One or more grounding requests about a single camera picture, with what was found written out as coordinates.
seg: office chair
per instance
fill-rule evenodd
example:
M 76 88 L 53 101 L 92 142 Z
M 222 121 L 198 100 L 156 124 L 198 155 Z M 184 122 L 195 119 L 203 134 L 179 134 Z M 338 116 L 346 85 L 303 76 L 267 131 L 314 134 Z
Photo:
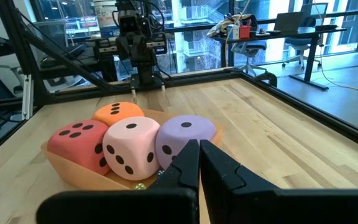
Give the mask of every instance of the office chair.
M 301 8 L 301 11 L 304 12 L 301 26 L 312 27 L 312 26 L 323 25 L 327 13 L 327 8 L 328 8 L 328 3 L 317 3 L 317 8 L 314 4 L 304 4 Z M 318 16 L 318 12 L 320 12 L 323 20 L 321 20 L 318 17 L 316 19 L 316 22 L 314 22 L 314 20 L 313 22 L 311 22 L 310 20 L 311 16 L 316 16 L 316 15 Z M 305 50 L 309 49 L 311 38 L 289 37 L 285 39 L 285 43 L 290 44 L 291 47 L 294 48 L 296 51 L 299 51 L 300 54 L 295 57 L 289 58 L 282 64 L 282 66 L 285 67 L 285 64 L 290 62 L 298 62 L 301 65 L 301 69 L 304 70 L 305 69 L 304 60 L 307 60 L 308 57 L 303 56 L 303 54 L 305 53 Z M 318 45 L 321 44 L 323 44 L 323 35 L 320 35 L 320 39 L 318 41 Z M 315 59 L 314 61 L 318 62 L 318 67 L 321 66 L 321 62 L 319 60 Z
M 243 42 L 243 43 L 235 43 L 231 49 L 234 53 L 239 53 L 245 55 L 247 57 L 247 62 L 245 65 L 239 67 L 240 70 L 246 70 L 246 73 L 253 74 L 256 76 L 254 69 L 264 70 L 267 72 L 266 68 L 262 68 L 256 65 L 251 65 L 249 63 L 249 58 L 255 57 L 255 55 L 259 52 L 259 50 L 266 50 L 266 41 L 253 41 L 253 42 Z

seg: wire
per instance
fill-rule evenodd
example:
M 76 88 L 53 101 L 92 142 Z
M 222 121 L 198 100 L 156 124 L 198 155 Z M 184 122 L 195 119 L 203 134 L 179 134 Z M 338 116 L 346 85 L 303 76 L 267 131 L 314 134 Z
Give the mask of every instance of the wire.
M 159 70 L 162 74 L 166 75 L 166 76 L 171 80 L 171 85 L 174 84 L 175 81 L 173 80 L 172 76 L 170 76 L 170 75 L 168 75 L 166 72 L 164 72 L 164 71 L 160 68 L 160 66 L 158 65 L 158 61 L 157 61 L 157 56 L 156 56 L 156 54 L 154 54 L 154 59 L 155 59 L 155 66 L 158 68 L 158 70 Z M 162 78 L 162 75 L 161 75 L 161 74 L 160 74 L 158 77 L 159 77 L 159 79 L 161 79 L 161 81 L 162 81 L 164 84 L 166 84 L 166 83 L 165 83 L 165 80 Z
M 118 12 L 118 11 L 113 11 L 113 12 L 112 12 L 112 20 L 113 20 L 113 22 L 116 24 L 117 28 L 119 28 L 119 25 L 118 25 L 118 23 L 117 23 L 117 21 L 116 21 L 116 18 L 114 17 L 114 13 L 115 13 L 115 12 Z
M 160 15 L 161 15 L 161 18 L 162 18 L 161 27 L 164 27 L 164 25 L 165 25 L 165 18 L 164 18 L 164 15 L 162 14 L 162 11 L 158 8 L 158 6 L 156 6 L 156 5 L 155 5 L 154 3 L 152 3 L 152 2 L 148 2 L 148 1 L 146 1 L 146 0 L 134 0 L 134 1 L 144 2 L 144 3 L 146 3 L 146 4 L 150 4 L 150 5 L 154 6 L 154 8 L 155 8 L 156 10 L 158 10 L 158 12 L 159 12 Z
M 242 12 L 240 13 L 239 17 L 236 19 L 236 21 L 234 21 L 234 25 L 237 24 L 237 22 L 241 19 L 243 13 L 246 11 L 249 3 L 251 2 L 251 0 L 247 1 L 246 6 L 244 7 L 244 9 L 242 10 Z M 227 33 L 227 37 L 226 37 L 226 41 L 224 42 L 224 59 L 226 60 L 226 46 L 227 46 L 227 41 L 229 40 L 229 36 L 231 34 L 231 32 L 233 31 L 233 29 L 230 29 L 230 31 Z
M 318 13 L 318 15 L 319 15 L 321 21 L 323 21 L 323 18 L 321 17 L 321 14 L 320 14 L 320 11 L 318 10 L 318 7 L 317 7 L 316 0 L 313 0 L 313 3 L 314 3 L 314 6 L 316 7 L 317 13 Z M 324 69 L 323 69 L 323 48 L 322 48 L 322 47 L 320 47 L 320 63 L 321 63 L 321 73 L 323 74 L 324 78 L 325 78 L 329 83 L 331 83 L 331 84 L 333 84 L 333 85 L 336 85 L 336 86 L 339 86 L 339 87 L 342 87 L 342 88 L 348 88 L 348 89 L 351 89 L 351 90 L 357 90 L 357 91 L 358 91 L 358 87 L 340 85 L 340 84 L 337 84 L 337 83 L 332 82 L 329 78 L 327 78 L 327 76 L 326 76 L 325 73 L 324 73 Z
M 168 39 L 168 43 L 169 43 L 169 46 L 171 48 L 171 52 L 172 52 L 172 60 L 173 60 L 173 63 L 175 64 L 175 71 L 178 73 L 178 67 L 177 67 L 177 61 L 175 60 L 175 58 L 173 57 L 173 47 L 172 47 L 172 43 L 171 43 L 171 40 Z
M 161 25 L 161 23 L 159 23 L 158 22 L 158 19 L 157 19 L 157 17 L 154 15 L 154 14 L 152 14 L 152 17 L 154 18 L 154 20 L 152 21 L 153 22 L 153 25 L 150 25 L 150 27 L 152 28 L 152 29 L 154 29 L 154 30 L 162 30 L 163 28 L 164 28 L 164 26 L 163 25 Z M 155 26 L 154 26 L 154 23 L 158 23 L 158 24 L 160 24 L 160 27 L 159 28 L 156 28 Z

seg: standing desk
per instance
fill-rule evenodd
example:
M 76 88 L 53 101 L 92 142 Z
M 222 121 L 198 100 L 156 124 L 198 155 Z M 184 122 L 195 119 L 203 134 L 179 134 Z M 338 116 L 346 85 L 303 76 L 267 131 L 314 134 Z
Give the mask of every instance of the standing desk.
M 322 90 L 328 90 L 327 86 L 320 85 L 318 83 L 310 81 L 319 36 L 320 36 L 320 34 L 332 33 L 332 32 L 344 32 L 346 30 L 347 30 L 346 28 L 337 28 L 337 29 L 332 29 L 332 30 L 317 31 L 314 27 L 299 27 L 298 32 L 281 32 L 278 35 L 270 35 L 270 36 L 266 36 L 266 37 L 254 37 L 254 38 L 249 38 L 249 39 L 239 39 L 239 40 L 229 39 L 227 41 L 227 43 L 234 44 L 234 43 L 239 43 L 239 42 L 251 42 L 251 41 L 256 41 L 256 40 L 270 40 L 270 39 L 286 38 L 286 37 L 311 38 L 308 63 L 306 64 L 306 70 L 305 70 L 305 77 L 300 78 L 297 75 L 290 75 L 290 77 L 294 78 L 295 80 L 298 80 L 298 81 L 304 82 L 306 84 L 320 88 Z M 225 67 L 226 66 L 226 58 L 225 58 L 226 38 L 225 37 L 212 37 L 212 39 L 217 40 L 221 43 L 221 67 Z

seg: floor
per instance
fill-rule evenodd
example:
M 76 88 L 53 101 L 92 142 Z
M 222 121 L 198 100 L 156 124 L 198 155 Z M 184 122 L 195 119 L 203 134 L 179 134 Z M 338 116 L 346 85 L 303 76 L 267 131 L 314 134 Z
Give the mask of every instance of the floor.
M 59 128 L 131 94 L 44 106 L 0 147 L 0 223 L 34 223 L 47 197 L 75 190 L 40 151 Z M 197 114 L 223 127 L 220 148 L 283 189 L 358 188 L 358 144 L 241 79 L 140 92 L 141 108 Z M 200 223 L 209 223 L 200 191 Z
M 327 81 L 317 63 L 314 63 L 311 79 L 328 86 L 328 91 L 290 78 L 289 75 L 292 74 L 303 76 L 303 71 L 296 62 L 287 64 L 285 68 L 282 68 L 280 63 L 263 67 L 278 76 L 279 89 L 358 127 L 358 91 Z M 323 69 L 330 81 L 358 88 L 358 53 L 323 57 Z

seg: wooden tabletop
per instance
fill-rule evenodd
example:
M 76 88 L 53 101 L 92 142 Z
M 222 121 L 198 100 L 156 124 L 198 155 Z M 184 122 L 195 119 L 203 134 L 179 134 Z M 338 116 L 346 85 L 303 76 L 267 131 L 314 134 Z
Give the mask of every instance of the wooden tabletop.
M 0 147 L 0 223 L 35 223 L 47 197 L 75 188 L 59 179 L 40 146 L 58 128 L 117 95 L 44 106 Z M 358 188 L 358 144 L 241 79 L 138 93 L 142 108 L 197 114 L 224 126 L 221 149 L 281 188 Z M 201 223 L 208 223 L 200 194 Z

